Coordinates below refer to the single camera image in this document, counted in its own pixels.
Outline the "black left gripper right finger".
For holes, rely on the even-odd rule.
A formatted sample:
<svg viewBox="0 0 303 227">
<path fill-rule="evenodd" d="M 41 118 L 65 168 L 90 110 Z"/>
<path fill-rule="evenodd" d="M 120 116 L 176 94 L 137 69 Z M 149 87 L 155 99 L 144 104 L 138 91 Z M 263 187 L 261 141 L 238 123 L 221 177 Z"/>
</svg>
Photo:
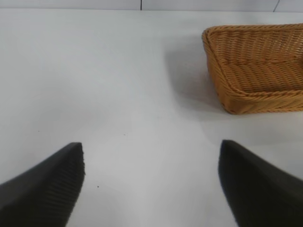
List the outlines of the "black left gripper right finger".
<svg viewBox="0 0 303 227">
<path fill-rule="evenodd" d="M 303 182 L 233 140 L 220 147 L 218 175 L 240 227 L 301 227 Z"/>
</svg>

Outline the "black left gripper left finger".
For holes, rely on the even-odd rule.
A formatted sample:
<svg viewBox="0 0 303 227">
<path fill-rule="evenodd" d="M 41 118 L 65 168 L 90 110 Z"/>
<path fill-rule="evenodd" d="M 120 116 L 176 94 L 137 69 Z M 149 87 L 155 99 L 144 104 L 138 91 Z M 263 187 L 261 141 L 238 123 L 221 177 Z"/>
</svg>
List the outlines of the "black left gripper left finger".
<svg viewBox="0 0 303 227">
<path fill-rule="evenodd" d="M 2 227 L 64 227 L 85 177 L 80 142 L 72 142 L 0 185 Z"/>
</svg>

